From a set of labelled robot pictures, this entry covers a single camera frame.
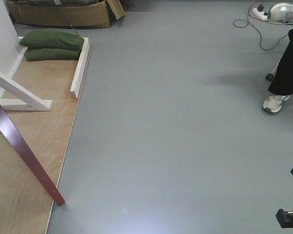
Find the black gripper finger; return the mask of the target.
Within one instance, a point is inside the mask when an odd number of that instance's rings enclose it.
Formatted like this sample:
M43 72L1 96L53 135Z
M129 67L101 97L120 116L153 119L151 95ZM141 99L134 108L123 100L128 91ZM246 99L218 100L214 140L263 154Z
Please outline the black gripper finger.
M279 209L275 217L281 228L293 228L293 210Z

